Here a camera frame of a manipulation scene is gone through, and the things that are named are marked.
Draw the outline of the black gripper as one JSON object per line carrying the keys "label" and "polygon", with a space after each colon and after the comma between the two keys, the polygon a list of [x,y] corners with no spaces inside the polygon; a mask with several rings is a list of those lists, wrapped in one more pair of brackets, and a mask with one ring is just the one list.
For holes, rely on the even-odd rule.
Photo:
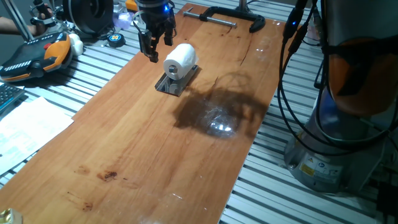
{"label": "black gripper", "polygon": [[159,61],[156,51],[159,34],[164,35],[164,43],[173,46],[174,30],[176,28],[174,7],[171,0],[136,0],[138,9],[142,11],[142,20],[146,24],[145,31],[139,31],[141,52],[153,63]]}

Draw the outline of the person's hand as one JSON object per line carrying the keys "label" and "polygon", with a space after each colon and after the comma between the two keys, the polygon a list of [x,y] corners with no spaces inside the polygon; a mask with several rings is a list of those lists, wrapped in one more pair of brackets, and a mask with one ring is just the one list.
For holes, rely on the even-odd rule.
{"label": "person's hand", "polygon": [[[47,12],[48,12],[51,16],[53,16],[52,9],[49,7],[49,5],[48,5],[47,3],[45,3],[44,6],[45,6]],[[40,18],[40,19],[45,19],[45,18],[46,18],[46,15],[43,14],[43,13],[41,13],[41,12],[39,12],[39,11],[37,11],[36,17],[38,17],[38,18]],[[34,37],[37,37],[37,36],[42,35],[42,34],[47,30],[47,27],[45,27],[43,24],[36,23],[36,25],[31,25],[31,26],[29,26],[29,30],[30,30],[31,34],[32,34]]]}

